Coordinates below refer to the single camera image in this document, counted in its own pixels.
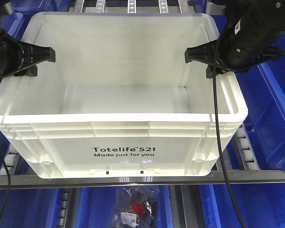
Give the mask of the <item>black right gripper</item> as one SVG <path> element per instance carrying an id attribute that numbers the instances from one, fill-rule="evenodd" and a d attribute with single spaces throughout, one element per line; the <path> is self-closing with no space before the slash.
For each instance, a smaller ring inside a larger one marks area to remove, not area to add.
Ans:
<path id="1" fill-rule="evenodd" d="M 228 23 L 218 42 L 208 42 L 188 47 L 184 52 L 185 63 L 198 61 L 208 64 L 206 78 L 212 79 L 228 71 L 246 72 L 251 67 L 272 60 L 280 55 L 271 44 L 283 35 L 277 25 L 256 23 Z"/>

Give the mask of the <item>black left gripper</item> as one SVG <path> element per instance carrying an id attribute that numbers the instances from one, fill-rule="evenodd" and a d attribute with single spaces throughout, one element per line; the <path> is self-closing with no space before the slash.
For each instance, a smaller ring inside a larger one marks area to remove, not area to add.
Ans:
<path id="1" fill-rule="evenodd" d="M 53 48 L 17 40 L 0 28 L 0 79 L 8 76 L 36 77 L 38 67 L 25 69 L 24 65 L 37 65 L 45 61 L 55 63 Z"/>

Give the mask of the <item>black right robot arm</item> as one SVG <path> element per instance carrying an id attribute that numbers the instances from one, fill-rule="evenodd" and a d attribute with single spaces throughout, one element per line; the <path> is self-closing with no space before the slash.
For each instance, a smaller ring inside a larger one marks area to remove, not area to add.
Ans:
<path id="1" fill-rule="evenodd" d="M 227 5 L 227 22 L 219 37 L 189 47 L 186 63 L 207 65 L 206 77 L 225 72 L 242 73 L 285 54 L 276 41 L 285 34 L 285 0 L 255 0 L 246 7 Z"/>

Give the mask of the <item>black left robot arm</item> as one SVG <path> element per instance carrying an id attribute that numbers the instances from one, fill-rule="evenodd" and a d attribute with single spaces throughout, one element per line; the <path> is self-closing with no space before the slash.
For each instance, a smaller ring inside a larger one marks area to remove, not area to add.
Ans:
<path id="1" fill-rule="evenodd" d="M 12 13 L 9 0 L 0 0 L 0 18 Z M 38 75 L 37 64 L 56 61 L 55 50 L 15 39 L 0 28 L 0 79 L 9 76 Z"/>

